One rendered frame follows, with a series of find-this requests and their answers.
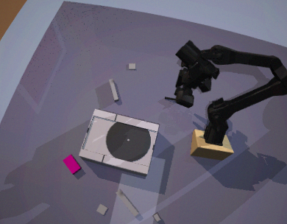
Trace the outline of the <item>magenta rectangular block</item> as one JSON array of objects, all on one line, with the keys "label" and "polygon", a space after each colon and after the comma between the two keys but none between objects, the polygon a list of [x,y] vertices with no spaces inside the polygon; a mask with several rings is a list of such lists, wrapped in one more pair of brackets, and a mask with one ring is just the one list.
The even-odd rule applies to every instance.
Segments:
[{"label": "magenta rectangular block", "polygon": [[70,169],[70,171],[72,172],[72,174],[75,174],[76,172],[79,172],[79,170],[81,169],[81,167],[79,166],[79,164],[74,160],[73,156],[70,155],[69,157],[67,156],[63,162],[65,163],[65,165]]}]

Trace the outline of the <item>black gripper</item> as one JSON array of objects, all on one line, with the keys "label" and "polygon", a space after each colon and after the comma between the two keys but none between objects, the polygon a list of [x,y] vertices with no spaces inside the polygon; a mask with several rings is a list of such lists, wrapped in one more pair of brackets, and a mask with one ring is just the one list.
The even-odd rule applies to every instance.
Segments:
[{"label": "black gripper", "polygon": [[[197,63],[196,63],[197,64]],[[195,64],[195,65],[196,65]],[[193,65],[193,66],[195,66]],[[176,103],[183,105],[184,107],[190,108],[194,104],[194,95],[192,95],[193,91],[192,89],[197,89],[195,86],[198,84],[202,85],[203,81],[199,81],[195,78],[192,72],[191,65],[187,66],[183,61],[181,62],[181,67],[187,67],[180,69],[178,78],[177,78],[177,84],[176,84],[176,91],[174,95],[176,95]],[[182,88],[180,87],[181,85]]]}]

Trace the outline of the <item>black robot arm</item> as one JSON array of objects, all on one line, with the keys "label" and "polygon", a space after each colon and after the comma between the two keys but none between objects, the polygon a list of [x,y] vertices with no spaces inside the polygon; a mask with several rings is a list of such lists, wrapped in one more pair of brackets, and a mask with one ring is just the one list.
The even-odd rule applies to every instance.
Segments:
[{"label": "black robot arm", "polygon": [[199,50],[191,41],[187,42],[176,53],[187,66],[192,67],[195,78],[203,81],[199,87],[202,93],[211,91],[211,78],[217,80],[219,68],[216,65],[247,64],[249,66],[262,66],[271,69],[274,77],[267,84],[242,94],[229,101],[223,98],[213,101],[208,106],[209,125],[205,129],[205,143],[223,146],[225,133],[228,129],[227,120],[237,111],[252,106],[260,101],[273,96],[287,95],[287,69],[281,63],[280,58],[274,55],[259,55],[251,52],[237,52],[234,49],[215,45],[211,49]]}]

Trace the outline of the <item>dark grey disc with small center hole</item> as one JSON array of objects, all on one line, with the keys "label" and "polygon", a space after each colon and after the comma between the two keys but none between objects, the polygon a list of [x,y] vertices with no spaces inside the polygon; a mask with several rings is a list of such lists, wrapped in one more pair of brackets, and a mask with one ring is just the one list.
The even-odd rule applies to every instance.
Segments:
[{"label": "dark grey disc with small center hole", "polygon": [[132,162],[148,152],[151,137],[147,129],[116,122],[107,132],[106,143],[115,158]]}]

